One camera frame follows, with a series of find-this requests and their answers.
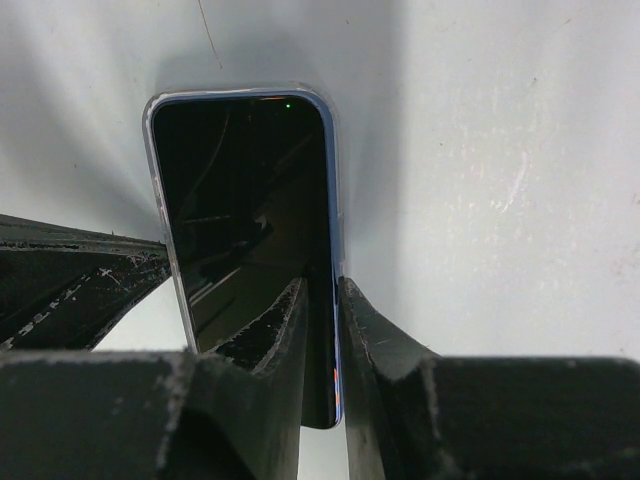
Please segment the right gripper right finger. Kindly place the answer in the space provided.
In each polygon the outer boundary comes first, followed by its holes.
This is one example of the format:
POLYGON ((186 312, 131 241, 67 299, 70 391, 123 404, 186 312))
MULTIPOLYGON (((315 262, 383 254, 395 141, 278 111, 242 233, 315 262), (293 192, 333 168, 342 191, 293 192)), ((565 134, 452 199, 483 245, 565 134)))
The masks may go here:
POLYGON ((353 479, 635 479, 639 365, 615 357, 451 357, 340 282, 353 479))

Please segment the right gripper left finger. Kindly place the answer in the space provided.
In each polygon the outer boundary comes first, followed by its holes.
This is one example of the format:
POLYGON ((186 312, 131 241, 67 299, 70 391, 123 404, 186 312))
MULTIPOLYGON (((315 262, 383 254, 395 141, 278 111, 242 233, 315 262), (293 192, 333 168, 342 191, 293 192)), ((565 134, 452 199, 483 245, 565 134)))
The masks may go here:
POLYGON ((3 354, 2 477, 295 478, 307 308, 298 278, 204 354, 3 354))

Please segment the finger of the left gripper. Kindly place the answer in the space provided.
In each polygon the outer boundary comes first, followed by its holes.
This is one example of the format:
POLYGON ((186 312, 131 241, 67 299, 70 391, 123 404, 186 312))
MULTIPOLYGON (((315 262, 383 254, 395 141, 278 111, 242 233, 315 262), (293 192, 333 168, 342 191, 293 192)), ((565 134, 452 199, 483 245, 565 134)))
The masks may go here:
POLYGON ((2 250, 164 250, 160 242, 1 215, 2 250))
POLYGON ((91 350, 170 274, 163 247, 3 251, 1 350, 91 350))

